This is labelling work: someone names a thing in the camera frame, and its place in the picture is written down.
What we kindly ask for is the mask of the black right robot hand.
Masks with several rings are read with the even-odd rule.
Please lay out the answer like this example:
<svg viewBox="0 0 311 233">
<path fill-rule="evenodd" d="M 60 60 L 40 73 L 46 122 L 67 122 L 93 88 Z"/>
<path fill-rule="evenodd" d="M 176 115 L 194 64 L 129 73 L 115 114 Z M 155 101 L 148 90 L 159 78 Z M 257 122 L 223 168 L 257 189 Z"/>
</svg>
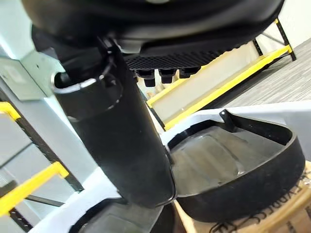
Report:
<svg viewBox="0 0 311 233">
<path fill-rule="evenodd" d="M 137 86 L 154 71 L 191 75 L 248 43 L 279 15 L 281 0 L 25 0 L 37 51 L 64 71 L 52 91 L 97 165 L 129 202 L 175 198 L 168 153 Z"/>
</svg>

